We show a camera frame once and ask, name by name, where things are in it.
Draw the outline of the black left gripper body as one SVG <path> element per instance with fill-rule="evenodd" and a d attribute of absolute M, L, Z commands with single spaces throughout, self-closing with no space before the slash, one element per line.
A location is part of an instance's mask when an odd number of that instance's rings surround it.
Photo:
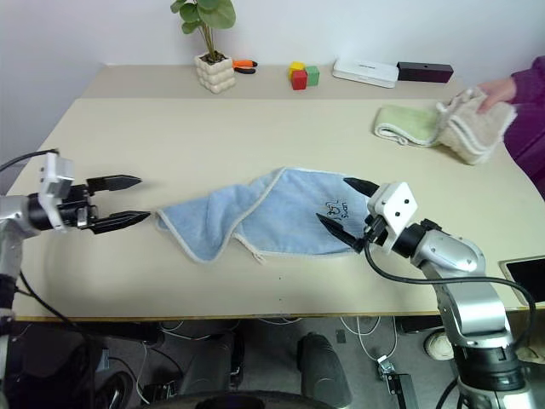
<path fill-rule="evenodd" d="M 99 214 L 97 206 L 91 202 L 94 195 L 95 187 L 91 182 L 70 187 L 67 196 L 58 205 L 63 223 L 71 228 L 95 231 Z"/>

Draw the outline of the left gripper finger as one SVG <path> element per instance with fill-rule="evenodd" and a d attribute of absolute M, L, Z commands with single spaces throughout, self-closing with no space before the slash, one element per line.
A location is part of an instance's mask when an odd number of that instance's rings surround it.
<path fill-rule="evenodd" d="M 137 176 L 113 175 L 89 178 L 86 180 L 89 191 L 118 191 L 141 183 Z"/>
<path fill-rule="evenodd" d="M 143 222 L 150 215 L 149 211 L 126 210 L 113 213 L 106 218 L 93 220 L 89 225 L 89 229 L 94 234 L 110 233 Z"/>

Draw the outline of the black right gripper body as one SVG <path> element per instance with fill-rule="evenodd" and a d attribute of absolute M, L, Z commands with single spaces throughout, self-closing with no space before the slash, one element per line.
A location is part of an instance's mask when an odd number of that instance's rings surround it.
<path fill-rule="evenodd" d="M 386 219 L 383 216 L 368 215 L 364 222 L 364 249 L 369 249 L 371 245 L 382 248 L 388 236 Z"/>

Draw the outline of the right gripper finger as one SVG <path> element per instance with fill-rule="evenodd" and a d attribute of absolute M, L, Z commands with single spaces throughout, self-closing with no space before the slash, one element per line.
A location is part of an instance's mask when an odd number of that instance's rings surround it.
<path fill-rule="evenodd" d="M 371 198 L 376 191 L 379 189 L 379 186 L 372 181 L 361 180 L 355 177 L 345 177 L 343 181 L 356 190 L 357 192 L 363 194 L 364 196 Z"/>
<path fill-rule="evenodd" d="M 353 249 L 355 252 L 361 252 L 364 249 L 363 238 L 356 238 L 355 236 L 351 235 L 344 229 L 344 227 L 339 222 L 327 216 L 317 213 L 316 217 L 324 225 L 329 233 L 331 233 L 334 237 L 336 237 L 345 245 Z"/>

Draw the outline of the person's bare hand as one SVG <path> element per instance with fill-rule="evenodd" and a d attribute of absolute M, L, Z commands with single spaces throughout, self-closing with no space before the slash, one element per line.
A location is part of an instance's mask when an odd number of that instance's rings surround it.
<path fill-rule="evenodd" d="M 479 107 L 479 113 L 489 111 L 500 102 L 510 102 L 516 96 L 516 84 L 512 77 L 481 83 L 478 88 L 486 94 L 485 100 Z"/>

